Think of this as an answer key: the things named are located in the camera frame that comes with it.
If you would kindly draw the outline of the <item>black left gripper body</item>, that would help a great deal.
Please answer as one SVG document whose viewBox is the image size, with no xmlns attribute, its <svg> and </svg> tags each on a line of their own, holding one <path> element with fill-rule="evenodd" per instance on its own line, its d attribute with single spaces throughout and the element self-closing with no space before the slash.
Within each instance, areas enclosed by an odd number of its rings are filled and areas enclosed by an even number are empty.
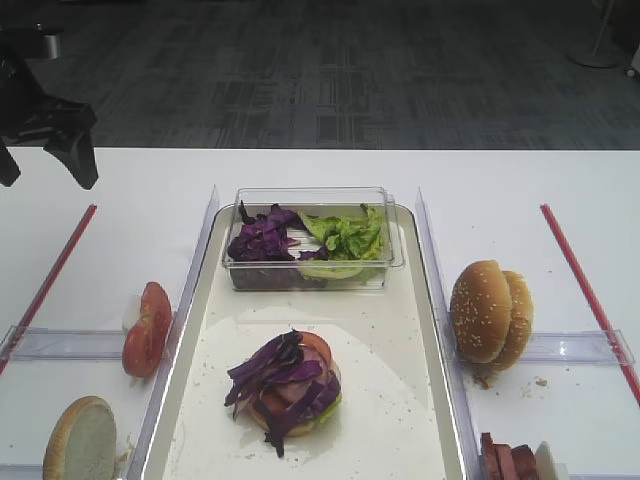
<svg viewBox="0 0 640 480">
<path fill-rule="evenodd" d="M 1 43 L 1 134 L 16 143 L 46 141 L 47 129 L 84 129 L 97 123 L 93 108 L 46 93 L 28 62 Z"/>
</svg>

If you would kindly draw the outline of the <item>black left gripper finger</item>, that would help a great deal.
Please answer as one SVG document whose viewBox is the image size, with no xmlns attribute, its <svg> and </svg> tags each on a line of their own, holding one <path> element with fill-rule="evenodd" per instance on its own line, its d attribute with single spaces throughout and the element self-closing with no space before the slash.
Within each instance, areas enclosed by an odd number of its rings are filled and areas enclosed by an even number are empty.
<svg viewBox="0 0 640 480">
<path fill-rule="evenodd" d="M 11 187 L 21 175 L 21 171 L 4 142 L 0 142 L 0 182 Z"/>
<path fill-rule="evenodd" d="M 45 136 L 44 150 L 57 158 L 83 189 L 91 190 L 99 178 L 91 129 L 47 129 Z"/>
</svg>

